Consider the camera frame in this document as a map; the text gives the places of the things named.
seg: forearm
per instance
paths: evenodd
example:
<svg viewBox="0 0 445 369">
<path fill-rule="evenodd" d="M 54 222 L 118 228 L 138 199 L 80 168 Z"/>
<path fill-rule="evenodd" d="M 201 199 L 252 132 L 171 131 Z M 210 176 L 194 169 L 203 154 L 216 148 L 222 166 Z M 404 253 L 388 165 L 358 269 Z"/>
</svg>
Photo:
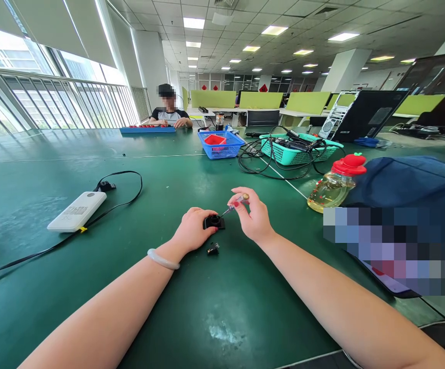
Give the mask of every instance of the forearm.
<svg viewBox="0 0 445 369">
<path fill-rule="evenodd" d="M 363 367 L 445 367 L 440 346 L 338 270 L 279 235 L 260 247 L 325 330 Z"/>
<path fill-rule="evenodd" d="M 177 263 L 184 255 L 169 242 L 156 252 Z M 145 257 L 64 321 L 19 368 L 116 368 L 172 274 Z"/>
</svg>

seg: person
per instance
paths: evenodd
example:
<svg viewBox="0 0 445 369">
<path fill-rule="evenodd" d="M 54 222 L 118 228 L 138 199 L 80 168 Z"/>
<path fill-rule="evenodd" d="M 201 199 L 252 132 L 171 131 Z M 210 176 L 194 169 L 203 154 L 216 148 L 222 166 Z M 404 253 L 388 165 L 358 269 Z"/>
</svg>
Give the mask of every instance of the person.
<svg viewBox="0 0 445 369">
<path fill-rule="evenodd" d="M 441 346 L 376 295 L 277 234 L 255 191 L 245 187 L 232 191 L 235 195 L 228 205 L 235 206 L 244 234 L 266 253 L 325 330 L 362 367 L 445 369 Z M 243 193 L 249 195 L 250 213 L 236 201 Z M 19 368 L 116 368 L 173 275 L 173 265 L 217 231 L 202 226 L 204 218 L 215 214 L 191 208 L 173 238 L 155 250 L 154 259 L 146 256 L 86 302 Z"/>
<path fill-rule="evenodd" d="M 172 125 L 175 128 L 192 128 L 193 122 L 186 111 L 177 109 L 175 106 L 176 94 L 171 85 L 162 84 L 157 88 L 158 94 L 163 99 L 164 108 L 156 108 L 151 114 L 147 125 Z"/>
</svg>

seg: cooking oil bottle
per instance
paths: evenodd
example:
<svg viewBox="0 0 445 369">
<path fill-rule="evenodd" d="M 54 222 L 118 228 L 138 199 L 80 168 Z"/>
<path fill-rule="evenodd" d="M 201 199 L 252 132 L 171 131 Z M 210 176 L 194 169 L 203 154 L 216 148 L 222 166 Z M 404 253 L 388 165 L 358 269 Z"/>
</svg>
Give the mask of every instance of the cooking oil bottle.
<svg viewBox="0 0 445 369">
<path fill-rule="evenodd" d="M 323 208 L 340 206 L 356 186 L 353 177 L 366 173 L 366 168 L 362 166 L 365 162 L 366 158 L 361 153 L 346 155 L 334 162 L 332 170 L 318 181 L 308 197 L 308 206 L 319 213 L 323 213 Z"/>
</svg>

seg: white power bank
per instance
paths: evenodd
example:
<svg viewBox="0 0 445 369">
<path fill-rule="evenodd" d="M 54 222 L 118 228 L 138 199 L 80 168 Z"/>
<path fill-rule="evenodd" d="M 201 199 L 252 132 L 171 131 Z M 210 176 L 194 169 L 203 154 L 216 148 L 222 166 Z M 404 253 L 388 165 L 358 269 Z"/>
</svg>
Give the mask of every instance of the white power bank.
<svg viewBox="0 0 445 369">
<path fill-rule="evenodd" d="M 48 225 L 52 232 L 75 232 L 86 224 L 99 206 L 105 201 L 104 192 L 85 192 L 71 203 Z"/>
</svg>

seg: smartphone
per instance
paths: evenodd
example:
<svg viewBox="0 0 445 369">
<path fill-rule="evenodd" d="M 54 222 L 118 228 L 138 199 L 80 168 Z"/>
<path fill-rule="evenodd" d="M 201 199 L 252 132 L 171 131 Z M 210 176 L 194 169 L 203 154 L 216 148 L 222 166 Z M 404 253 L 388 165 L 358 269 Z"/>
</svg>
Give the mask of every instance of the smartphone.
<svg viewBox="0 0 445 369">
<path fill-rule="evenodd" d="M 392 295 L 398 298 L 414 298 L 421 297 L 420 294 L 411 290 L 410 288 L 404 286 L 403 284 L 397 282 L 395 279 L 389 277 L 385 273 L 379 271 L 377 268 L 372 267 L 368 263 L 359 260 L 357 257 L 353 256 L 354 259 L 359 261 L 366 269 L 368 269 L 371 274 L 385 287 Z"/>
</svg>

